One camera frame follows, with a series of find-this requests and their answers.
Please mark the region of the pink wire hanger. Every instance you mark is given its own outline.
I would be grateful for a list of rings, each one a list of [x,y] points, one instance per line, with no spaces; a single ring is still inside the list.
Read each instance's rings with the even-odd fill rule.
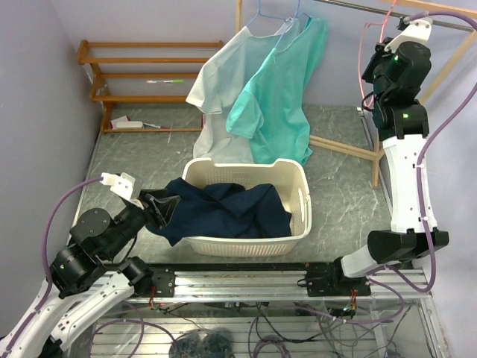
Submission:
[[[366,99],[366,84],[364,83],[364,80],[361,78],[362,73],[365,70],[365,67],[367,64],[365,63],[365,58],[364,56],[366,54],[370,54],[371,46],[372,46],[372,41],[373,40],[378,40],[381,42],[384,39],[386,28],[388,21],[391,17],[391,13],[395,9],[397,5],[397,1],[390,1],[390,6],[388,10],[386,11],[385,15],[381,20],[378,22],[366,22],[362,29],[361,29],[361,35],[359,38],[359,44],[358,44],[358,60],[357,60],[357,73],[358,73],[358,85],[359,85],[359,92],[361,96],[361,100],[364,101],[365,106],[370,106],[373,103],[373,99]]]

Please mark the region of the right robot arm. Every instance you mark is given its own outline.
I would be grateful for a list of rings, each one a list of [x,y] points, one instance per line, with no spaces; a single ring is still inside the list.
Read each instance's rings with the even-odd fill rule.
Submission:
[[[432,211],[422,153],[429,120],[416,99],[431,67],[431,52],[425,45],[407,40],[391,48],[386,39],[376,45],[362,75],[373,86],[371,113],[388,162],[391,227],[370,232],[365,246],[341,258],[341,270],[328,278],[337,295],[347,294],[355,278],[380,266],[425,257],[449,244],[448,232],[439,230]]]

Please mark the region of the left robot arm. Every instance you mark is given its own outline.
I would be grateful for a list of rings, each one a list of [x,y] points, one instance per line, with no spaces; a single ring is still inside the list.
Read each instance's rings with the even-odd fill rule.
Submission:
[[[87,210],[70,230],[71,242],[48,267],[48,276],[22,320],[1,340],[2,357],[58,357],[94,321],[131,296],[155,293],[162,281],[139,257],[123,260],[105,277],[104,261],[113,260],[139,231],[164,228],[180,196],[166,189],[142,190],[116,216]]]

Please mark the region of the navy blue t shirt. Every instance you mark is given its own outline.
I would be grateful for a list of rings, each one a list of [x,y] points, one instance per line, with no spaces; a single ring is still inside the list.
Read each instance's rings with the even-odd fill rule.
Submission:
[[[177,178],[165,188],[181,201],[163,229],[146,229],[165,237],[172,246],[193,236],[268,239],[291,235],[291,214],[269,183],[251,189],[237,183],[214,183],[200,189]]]

